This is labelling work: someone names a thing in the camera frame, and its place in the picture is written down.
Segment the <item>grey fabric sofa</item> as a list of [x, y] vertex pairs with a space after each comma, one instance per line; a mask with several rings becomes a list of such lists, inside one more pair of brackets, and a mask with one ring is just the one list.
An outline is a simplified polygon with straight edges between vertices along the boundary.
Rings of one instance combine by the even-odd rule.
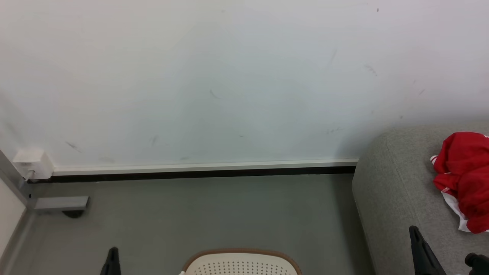
[[470, 253], [489, 257], [489, 233], [458, 229], [459, 218], [433, 184], [430, 157], [454, 132], [489, 135], [489, 121], [393, 128], [359, 158], [352, 191], [377, 275], [414, 275], [410, 226], [417, 226], [449, 275], [468, 274]]

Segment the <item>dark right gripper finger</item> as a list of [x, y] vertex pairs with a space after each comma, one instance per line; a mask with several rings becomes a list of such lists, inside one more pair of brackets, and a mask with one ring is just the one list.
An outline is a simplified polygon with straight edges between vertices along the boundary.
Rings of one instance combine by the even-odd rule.
[[417, 226], [409, 227], [415, 275], [447, 275]]

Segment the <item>white partition panel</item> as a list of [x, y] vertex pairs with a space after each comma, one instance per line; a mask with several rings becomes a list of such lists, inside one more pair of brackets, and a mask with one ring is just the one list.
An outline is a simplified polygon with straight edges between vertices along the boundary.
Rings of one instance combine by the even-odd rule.
[[17, 256], [25, 241], [27, 208], [0, 179], [0, 265]]

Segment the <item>white wall box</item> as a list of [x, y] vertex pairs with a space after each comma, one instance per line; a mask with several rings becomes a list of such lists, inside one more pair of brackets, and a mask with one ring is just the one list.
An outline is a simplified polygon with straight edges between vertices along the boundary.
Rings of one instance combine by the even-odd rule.
[[54, 165], [42, 149], [22, 149], [12, 163], [26, 180], [44, 180], [53, 175]]

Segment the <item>grey metal frame post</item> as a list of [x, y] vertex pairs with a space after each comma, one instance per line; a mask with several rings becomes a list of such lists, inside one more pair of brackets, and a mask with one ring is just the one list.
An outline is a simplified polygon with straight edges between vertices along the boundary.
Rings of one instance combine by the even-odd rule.
[[36, 202], [32, 188], [25, 178], [17, 171], [10, 160], [0, 150], [0, 179], [9, 187], [16, 197], [28, 209], [34, 209]]

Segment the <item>white and black skirting board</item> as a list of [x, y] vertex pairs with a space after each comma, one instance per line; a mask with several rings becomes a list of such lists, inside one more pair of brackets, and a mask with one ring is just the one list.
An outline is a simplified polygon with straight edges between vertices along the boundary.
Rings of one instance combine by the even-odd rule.
[[321, 159], [239, 163], [143, 165], [125, 167], [55, 168], [47, 179], [34, 176], [28, 183], [85, 183], [233, 176], [351, 174], [358, 159]]

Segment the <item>grey metal foot bar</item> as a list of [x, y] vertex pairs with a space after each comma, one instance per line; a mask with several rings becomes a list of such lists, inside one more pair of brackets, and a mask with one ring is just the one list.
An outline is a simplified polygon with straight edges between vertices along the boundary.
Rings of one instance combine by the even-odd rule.
[[84, 211], [89, 196], [38, 198], [34, 204], [35, 211]]

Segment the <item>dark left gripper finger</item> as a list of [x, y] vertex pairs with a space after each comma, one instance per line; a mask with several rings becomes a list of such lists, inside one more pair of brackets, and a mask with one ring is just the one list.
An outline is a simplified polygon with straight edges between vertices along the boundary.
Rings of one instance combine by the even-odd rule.
[[121, 275], [119, 250], [117, 247], [112, 247], [109, 249], [100, 275]]

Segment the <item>cream perforated laundry basket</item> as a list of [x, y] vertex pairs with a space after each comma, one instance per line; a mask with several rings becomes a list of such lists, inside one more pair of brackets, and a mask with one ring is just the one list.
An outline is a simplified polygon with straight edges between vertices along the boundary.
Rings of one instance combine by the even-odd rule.
[[179, 275], [303, 275], [288, 255], [266, 249], [210, 249], [192, 256]]

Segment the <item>red clothing with white trim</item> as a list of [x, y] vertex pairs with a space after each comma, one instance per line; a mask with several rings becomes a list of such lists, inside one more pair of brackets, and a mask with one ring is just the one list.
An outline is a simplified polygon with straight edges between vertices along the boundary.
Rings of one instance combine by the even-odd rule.
[[430, 161], [433, 183], [459, 217], [459, 230], [489, 233], [489, 136], [453, 133]]

